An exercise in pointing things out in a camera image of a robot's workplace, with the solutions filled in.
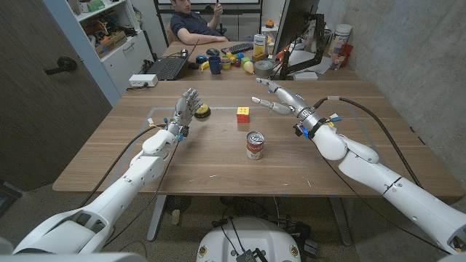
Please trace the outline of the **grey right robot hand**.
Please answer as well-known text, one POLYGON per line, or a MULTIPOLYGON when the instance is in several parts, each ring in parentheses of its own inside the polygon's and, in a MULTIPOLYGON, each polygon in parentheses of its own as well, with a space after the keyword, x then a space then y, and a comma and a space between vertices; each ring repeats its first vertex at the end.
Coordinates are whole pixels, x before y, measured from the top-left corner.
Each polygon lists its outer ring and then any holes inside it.
POLYGON ((311 116, 315 112, 315 110, 311 109, 301 96, 280 86, 276 82, 262 78, 257 78, 256 81, 267 86, 271 93, 276 94, 280 101, 286 103, 286 106, 277 102, 270 102, 261 98, 252 97, 251 100, 254 103, 272 109, 278 114, 293 114, 300 119, 306 119, 308 116, 311 116))

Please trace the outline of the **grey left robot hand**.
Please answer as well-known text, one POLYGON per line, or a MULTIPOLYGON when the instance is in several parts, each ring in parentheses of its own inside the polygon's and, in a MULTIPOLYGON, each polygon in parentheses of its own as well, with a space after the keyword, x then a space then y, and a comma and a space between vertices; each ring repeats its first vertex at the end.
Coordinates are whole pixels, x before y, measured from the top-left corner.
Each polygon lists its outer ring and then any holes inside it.
POLYGON ((183 127, 191 122, 194 113, 200 108, 196 90, 188 89, 177 101, 173 115, 167 123, 167 131, 178 135, 183 127))

